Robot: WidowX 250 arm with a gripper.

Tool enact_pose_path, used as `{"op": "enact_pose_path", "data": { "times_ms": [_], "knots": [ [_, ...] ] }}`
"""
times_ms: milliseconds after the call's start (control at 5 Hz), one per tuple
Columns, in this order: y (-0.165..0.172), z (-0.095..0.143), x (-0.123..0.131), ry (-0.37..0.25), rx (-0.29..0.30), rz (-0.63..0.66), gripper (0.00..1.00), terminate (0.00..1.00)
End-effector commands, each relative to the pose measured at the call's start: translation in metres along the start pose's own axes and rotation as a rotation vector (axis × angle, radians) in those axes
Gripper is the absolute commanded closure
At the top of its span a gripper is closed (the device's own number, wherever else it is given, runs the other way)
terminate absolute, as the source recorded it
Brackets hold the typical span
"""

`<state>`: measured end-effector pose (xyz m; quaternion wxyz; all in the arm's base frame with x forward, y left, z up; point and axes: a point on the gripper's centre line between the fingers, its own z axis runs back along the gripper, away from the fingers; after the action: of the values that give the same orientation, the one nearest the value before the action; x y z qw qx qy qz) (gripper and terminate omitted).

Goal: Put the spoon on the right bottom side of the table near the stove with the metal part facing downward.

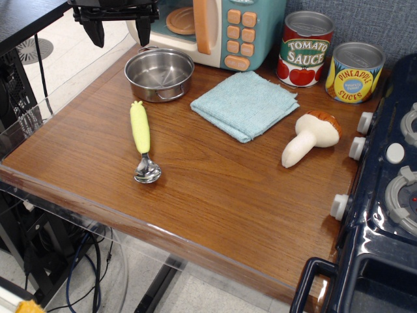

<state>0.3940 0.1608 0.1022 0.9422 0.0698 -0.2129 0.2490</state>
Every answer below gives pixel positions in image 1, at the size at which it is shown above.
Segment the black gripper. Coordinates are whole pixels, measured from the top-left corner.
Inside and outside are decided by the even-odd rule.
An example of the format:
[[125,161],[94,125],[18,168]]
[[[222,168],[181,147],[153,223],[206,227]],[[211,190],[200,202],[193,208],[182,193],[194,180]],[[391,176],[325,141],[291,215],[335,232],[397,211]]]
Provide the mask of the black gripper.
[[95,46],[104,47],[101,21],[135,20],[139,43],[149,44],[151,22],[159,19],[158,1],[147,0],[73,0],[67,3]]

